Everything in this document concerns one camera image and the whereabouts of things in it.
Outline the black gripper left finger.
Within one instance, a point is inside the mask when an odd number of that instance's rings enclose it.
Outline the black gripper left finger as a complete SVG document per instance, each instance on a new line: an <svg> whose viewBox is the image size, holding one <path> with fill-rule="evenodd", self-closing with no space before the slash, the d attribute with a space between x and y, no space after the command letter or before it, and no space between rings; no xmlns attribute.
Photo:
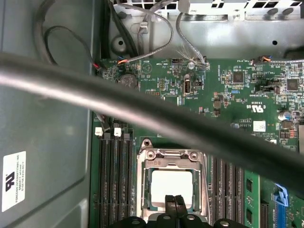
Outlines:
<svg viewBox="0 0 304 228"><path fill-rule="evenodd" d="M155 214L156 220L144 221L140 217L127 217L110 225L111 228L177 228L178 216L175 197L165 196L165 212Z"/></svg>

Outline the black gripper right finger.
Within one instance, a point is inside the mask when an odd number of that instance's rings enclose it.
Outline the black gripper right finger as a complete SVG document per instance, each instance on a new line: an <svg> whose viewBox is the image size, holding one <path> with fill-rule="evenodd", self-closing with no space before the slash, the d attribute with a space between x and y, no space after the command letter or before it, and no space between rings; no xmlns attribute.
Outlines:
<svg viewBox="0 0 304 228"><path fill-rule="evenodd" d="M213 225L195 214L189 214L184 199L181 195L175 196L175 205L177 211L177 228L240 228L241 224L233 220L222 218L217 220Z"/></svg>

